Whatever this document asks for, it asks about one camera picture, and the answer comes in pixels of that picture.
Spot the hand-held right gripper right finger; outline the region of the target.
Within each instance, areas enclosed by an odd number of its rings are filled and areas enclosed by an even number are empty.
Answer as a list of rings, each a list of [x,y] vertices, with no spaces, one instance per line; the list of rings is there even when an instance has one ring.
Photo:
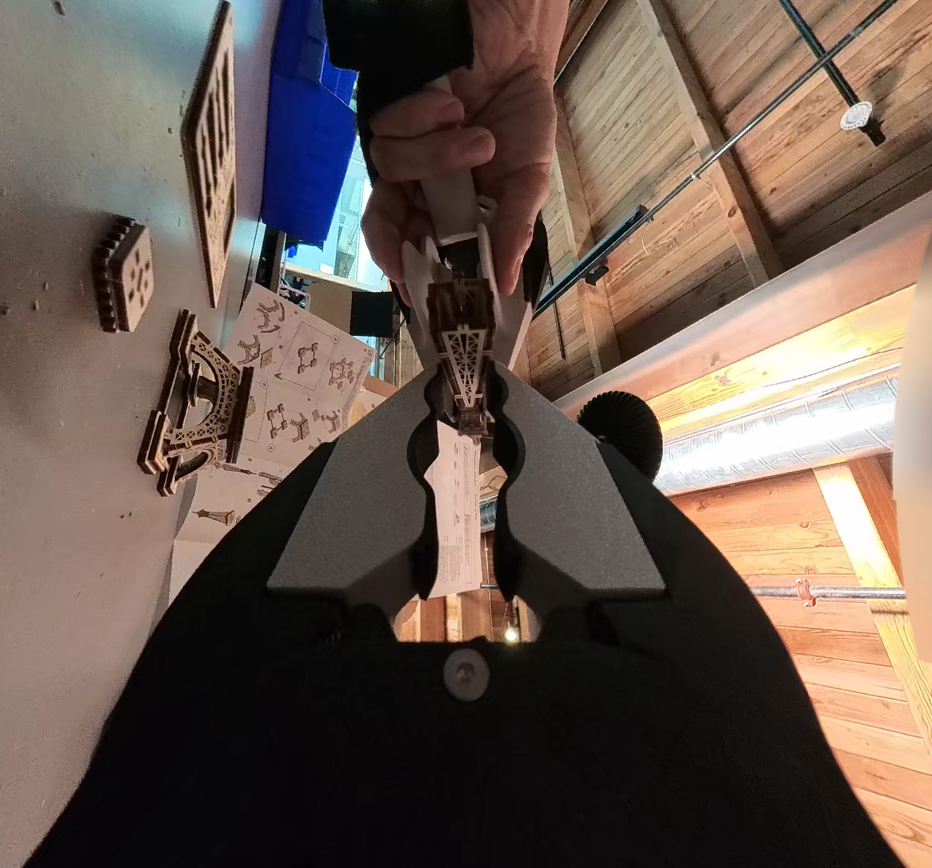
[[[506,367],[491,368],[494,573],[524,602],[646,601],[666,585],[595,439]]]

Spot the small toothed wooden square plate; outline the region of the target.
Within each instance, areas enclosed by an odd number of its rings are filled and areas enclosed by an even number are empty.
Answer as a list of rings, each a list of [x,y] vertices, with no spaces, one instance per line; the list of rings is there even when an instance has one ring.
[[[133,301],[138,296],[140,259],[138,241],[142,227],[128,217],[118,217],[99,240],[91,256],[100,326],[110,333],[134,330]]]

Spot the person's left hand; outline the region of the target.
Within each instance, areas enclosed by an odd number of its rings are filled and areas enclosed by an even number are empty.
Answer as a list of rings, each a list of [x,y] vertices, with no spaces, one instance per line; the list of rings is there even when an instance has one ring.
[[[451,91],[425,88],[370,122],[376,179],[362,230],[405,305],[402,243],[433,233],[423,179],[471,170],[479,193],[495,200],[490,240],[497,283],[507,294],[516,287],[549,192],[553,76],[569,0],[466,2],[472,67],[453,72]]]

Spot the black ceiling track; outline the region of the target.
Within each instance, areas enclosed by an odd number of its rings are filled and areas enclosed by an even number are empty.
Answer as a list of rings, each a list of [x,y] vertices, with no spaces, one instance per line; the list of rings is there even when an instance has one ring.
[[[572,267],[566,275],[550,285],[546,289],[538,302],[532,319],[536,320],[545,311],[550,309],[558,300],[560,300],[568,291],[582,280],[588,280],[597,268],[606,265],[607,257],[614,250],[622,245],[634,232],[652,221],[654,211],[647,209],[644,205],[639,205],[624,221],[614,230],[608,233],[598,241],[581,259]]]

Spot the blue storage bin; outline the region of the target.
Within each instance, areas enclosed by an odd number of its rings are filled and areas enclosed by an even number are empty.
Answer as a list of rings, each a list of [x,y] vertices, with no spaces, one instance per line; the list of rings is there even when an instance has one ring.
[[[322,247],[356,140],[357,74],[333,65],[322,0],[283,0],[273,44],[261,219]]]

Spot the wooden tower model spire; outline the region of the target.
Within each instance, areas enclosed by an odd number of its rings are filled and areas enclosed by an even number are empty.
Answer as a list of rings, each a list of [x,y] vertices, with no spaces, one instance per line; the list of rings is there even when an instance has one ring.
[[[479,444],[488,436],[485,385],[502,314],[499,293],[489,279],[455,272],[428,287],[427,308],[444,379],[443,417],[459,435]]]

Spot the paper assembly instruction sheet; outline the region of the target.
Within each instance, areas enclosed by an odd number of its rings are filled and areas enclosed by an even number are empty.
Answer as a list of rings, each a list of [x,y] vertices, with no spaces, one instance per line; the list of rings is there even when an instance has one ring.
[[[252,368],[239,454],[196,479],[173,543],[172,601],[213,547],[324,442],[350,425],[375,350],[253,284],[223,347]]]

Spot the printed text sheet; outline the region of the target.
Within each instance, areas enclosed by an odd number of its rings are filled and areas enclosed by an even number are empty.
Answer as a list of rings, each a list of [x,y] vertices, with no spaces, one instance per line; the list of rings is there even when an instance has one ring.
[[[474,591],[482,585],[479,441],[437,423],[438,455],[425,478],[435,499],[437,573],[430,598]]]

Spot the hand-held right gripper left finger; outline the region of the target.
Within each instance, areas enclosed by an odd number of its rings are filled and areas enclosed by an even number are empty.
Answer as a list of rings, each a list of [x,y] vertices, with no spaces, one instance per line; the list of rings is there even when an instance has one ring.
[[[428,467],[441,378],[418,376],[331,445],[267,587],[337,601],[427,598],[438,570]]]

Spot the laser-cut wooden parts sheet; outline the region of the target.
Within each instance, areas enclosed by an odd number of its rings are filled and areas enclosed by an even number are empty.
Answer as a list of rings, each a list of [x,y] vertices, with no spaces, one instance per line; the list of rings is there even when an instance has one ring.
[[[218,2],[181,140],[209,302],[216,309],[238,214],[235,37],[233,9],[227,0]]]

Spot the silver ventilation duct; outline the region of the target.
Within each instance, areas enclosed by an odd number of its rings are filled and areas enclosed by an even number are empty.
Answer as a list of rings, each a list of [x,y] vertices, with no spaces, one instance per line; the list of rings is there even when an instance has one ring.
[[[714,489],[893,451],[899,367],[669,438],[654,485]]]

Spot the black ribbed round knob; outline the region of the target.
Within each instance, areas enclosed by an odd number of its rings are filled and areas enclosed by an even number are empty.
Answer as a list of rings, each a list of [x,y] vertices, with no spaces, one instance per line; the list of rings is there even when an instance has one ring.
[[[611,445],[648,480],[656,479],[663,458],[662,430],[642,399],[622,391],[599,394],[583,405],[577,424]]]

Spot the grey metal conduit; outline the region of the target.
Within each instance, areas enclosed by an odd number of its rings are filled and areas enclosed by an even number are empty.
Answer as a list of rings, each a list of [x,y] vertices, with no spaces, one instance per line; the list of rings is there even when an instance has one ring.
[[[900,1],[901,0],[882,0],[877,6],[868,12],[868,14],[862,20],[856,23],[845,35],[843,35],[832,47],[830,47],[825,53],[817,58],[812,66],[810,66],[801,75],[799,75],[798,78],[791,82],[784,90],[778,93],[774,99],[765,105],[760,112],[753,116],[735,134],[728,137],[722,144],[720,144],[707,158],[705,158],[702,163],[696,167],[695,170],[693,170],[690,175],[684,177],[682,181],[674,189],[672,189],[669,194],[664,196],[656,206],[650,209],[646,209],[642,214],[640,214],[637,218],[635,228],[638,230],[640,227],[652,222],[660,210],[664,209],[673,200],[678,198],[689,186],[692,186],[694,183],[698,182],[708,170],[716,165],[726,154],[730,153],[740,141],[751,134],[752,131],[763,124],[763,122],[770,116],[773,116],[775,112],[782,105],[785,105],[794,94],[802,90],[815,77],[818,71],[822,71],[830,61],[834,60],[839,54],[856,43],[856,41],[862,35],[864,35],[868,29],[870,29],[875,23],[878,23],[880,19],[887,12],[890,12]]]

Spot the wooden tower model base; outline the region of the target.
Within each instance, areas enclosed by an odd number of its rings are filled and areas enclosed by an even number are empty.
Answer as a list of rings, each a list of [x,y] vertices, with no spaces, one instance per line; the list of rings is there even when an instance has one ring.
[[[180,310],[166,377],[137,458],[162,497],[207,468],[237,462],[253,375],[253,367],[232,363],[200,330],[197,315]]]

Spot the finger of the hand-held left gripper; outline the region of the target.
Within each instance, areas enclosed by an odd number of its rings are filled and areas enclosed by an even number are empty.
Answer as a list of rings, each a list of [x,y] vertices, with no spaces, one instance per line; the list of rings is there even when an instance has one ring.
[[[518,285],[510,294],[498,285],[491,240],[483,221],[476,227],[476,253],[482,304],[480,317],[485,331],[483,352],[492,361],[515,372],[532,314],[531,303],[524,294],[523,275],[519,275]]]
[[[403,242],[401,262],[402,283],[410,299],[407,329],[422,367],[435,367],[438,354],[430,331],[428,289],[443,267],[433,238],[426,236],[420,246]]]

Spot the white ceiling beam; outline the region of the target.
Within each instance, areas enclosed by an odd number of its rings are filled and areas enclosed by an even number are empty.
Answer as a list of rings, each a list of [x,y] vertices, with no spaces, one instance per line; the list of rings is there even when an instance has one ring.
[[[926,193],[596,377],[555,405],[568,417],[599,393],[649,401],[914,286],[930,238]]]

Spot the black ceiling pipe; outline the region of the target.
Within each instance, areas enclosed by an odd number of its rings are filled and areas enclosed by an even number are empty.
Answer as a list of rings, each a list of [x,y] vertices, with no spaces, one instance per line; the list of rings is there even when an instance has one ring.
[[[776,0],[783,12],[786,13],[786,16],[790,22],[796,28],[800,38],[804,44],[809,48],[810,52],[817,59],[824,56],[827,52],[825,47],[822,45],[821,41],[816,36],[810,24],[805,20],[802,14],[799,12],[798,8],[794,5],[792,0]],[[830,81],[832,82],[835,89],[841,95],[844,100],[847,108],[850,105],[856,103],[856,101],[866,101],[862,100],[856,94],[854,88],[851,84],[845,79],[842,71],[836,66],[832,59],[826,60],[822,66],[822,70],[826,73]],[[872,114],[872,120],[868,127],[866,128],[867,132],[858,131],[864,134],[868,140],[878,148],[881,146],[886,138],[882,131],[881,122],[878,117],[874,116],[874,110]]]

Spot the grey desk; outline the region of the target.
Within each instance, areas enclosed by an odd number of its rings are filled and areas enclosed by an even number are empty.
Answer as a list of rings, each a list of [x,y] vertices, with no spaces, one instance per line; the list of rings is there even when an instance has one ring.
[[[178,501],[136,464],[180,308],[221,338],[258,248],[281,0],[234,13],[238,214],[209,302],[181,128],[219,0],[2,1],[2,866],[80,781],[167,596]],[[155,290],[100,326],[91,256],[149,230]]]

